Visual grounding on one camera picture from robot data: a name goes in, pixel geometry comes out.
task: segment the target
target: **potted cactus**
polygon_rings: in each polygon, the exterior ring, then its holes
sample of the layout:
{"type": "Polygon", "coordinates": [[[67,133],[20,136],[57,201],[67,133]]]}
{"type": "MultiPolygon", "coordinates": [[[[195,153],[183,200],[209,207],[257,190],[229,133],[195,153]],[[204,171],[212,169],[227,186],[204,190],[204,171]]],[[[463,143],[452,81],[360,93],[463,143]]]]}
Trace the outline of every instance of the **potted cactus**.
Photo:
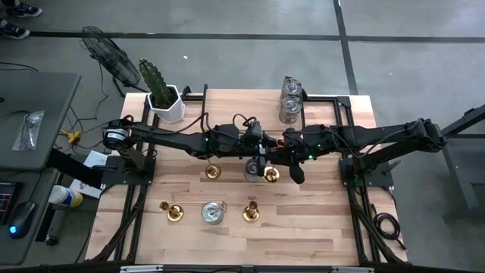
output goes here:
{"type": "Polygon", "coordinates": [[[177,87],[167,85],[157,67],[145,59],[139,60],[139,71],[152,91],[149,94],[150,109],[169,124],[182,121],[185,104],[180,98],[177,87]]]}

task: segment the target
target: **gray desk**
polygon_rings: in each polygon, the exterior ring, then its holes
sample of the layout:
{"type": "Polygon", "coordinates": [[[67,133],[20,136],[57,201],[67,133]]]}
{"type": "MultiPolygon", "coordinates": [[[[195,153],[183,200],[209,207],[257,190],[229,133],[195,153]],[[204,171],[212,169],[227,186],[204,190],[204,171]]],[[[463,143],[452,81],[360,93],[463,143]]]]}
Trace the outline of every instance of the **gray desk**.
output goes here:
{"type": "Polygon", "coordinates": [[[35,151],[12,151],[24,114],[0,120],[0,169],[40,170],[69,110],[80,75],[28,71],[0,71],[0,116],[13,111],[45,111],[35,151]]]}
{"type": "MultiPolygon", "coordinates": [[[[0,172],[0,178],[12,174],[11,171],[0,172]]],[[[19,265],[24,260],[37,233],[39,223],[42,220],[46,206],[48,205],[49,195],[55,181],[59,178],[59,171],[49,168],[42,172],[39,186],[32,195],[32,201],[36,204],[36,212],[33,217],[32,226],[29,233],[20,239],[12,239],[8,235],[8,226],[0,225],[0,265],[19,265]]],[[[3,181],[22,182],[23,187],[17,198],[16,203],[27,201],[32,193],[36,182],[39,179],[38,171],[28,171],[22,174],[10,176],[3,181]]]]}
{"type": "MultiPolygon", "coordinates": [[[[0,71],[0,98],[5,99],[0,102],[0,116],[19,110],[45,111],[35,151],[12,151],[17,129],[23,120],[22,114],[0,120],[0,178],[12,172],[28,170],[4,179],[23,184],[14,206],[27,201],[33,192],[39,170],[48,161],[79,82],[80,76],[77,74],[0,71]]],[[[36,204],[36,212],[29,233],[23,238],[11,239],[8,226],[0,225],[0,265],[19,265],[25,260],[45,213],[52,187],[59,177],[59,171],[53,168],[42,172],[31,199],[36,204]]]]}

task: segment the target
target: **computer mouse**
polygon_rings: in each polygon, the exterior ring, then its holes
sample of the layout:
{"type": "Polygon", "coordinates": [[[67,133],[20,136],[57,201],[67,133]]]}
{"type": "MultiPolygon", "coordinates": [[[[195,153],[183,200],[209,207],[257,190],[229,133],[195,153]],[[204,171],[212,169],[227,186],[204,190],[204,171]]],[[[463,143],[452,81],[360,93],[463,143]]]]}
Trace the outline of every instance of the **computer mouse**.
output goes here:
{"type": "Polygon", "coordinates": [[[8,219],[8,234],[14,239],[19,239],[29,233],[30,225],[36,204],[31,201],[22,202],[15,207],[8,219]]]}

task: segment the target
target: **fan grille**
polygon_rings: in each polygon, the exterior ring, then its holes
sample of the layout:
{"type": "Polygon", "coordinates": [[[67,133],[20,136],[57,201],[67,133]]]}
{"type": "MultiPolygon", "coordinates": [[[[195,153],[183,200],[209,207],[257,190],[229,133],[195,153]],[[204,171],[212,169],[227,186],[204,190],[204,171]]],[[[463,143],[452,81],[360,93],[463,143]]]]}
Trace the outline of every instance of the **fan grille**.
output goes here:
{"type": "Polygon", "coordinates": [[[120,82],[127,86],[136,86],[140,81],[138,70],[129,60],[127,53],[121,50],[97,27],[83,27],[82,41],[91,57],[120,82]]]}

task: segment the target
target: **white flower pot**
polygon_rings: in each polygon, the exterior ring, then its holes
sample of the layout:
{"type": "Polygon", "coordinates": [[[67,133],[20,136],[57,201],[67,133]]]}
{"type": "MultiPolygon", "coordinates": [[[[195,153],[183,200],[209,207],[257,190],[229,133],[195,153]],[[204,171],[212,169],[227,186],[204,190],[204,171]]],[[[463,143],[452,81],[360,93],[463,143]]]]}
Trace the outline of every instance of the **white flower pot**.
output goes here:
{"type": "Polygon", "coordinates": [[[179,91],[177,90],[176,86],[167,85],[167,87],[174,88],[175,93],[177,94],[177,100],[169,109],[154,108],[151,98],[149,98],[149,104],[150,109],[156,113],[162,121],[168,124],[173,124],[183,120],[183,115],[185,114],[185,104],[182,102],[182,98],[180,98],[179,91]]]}

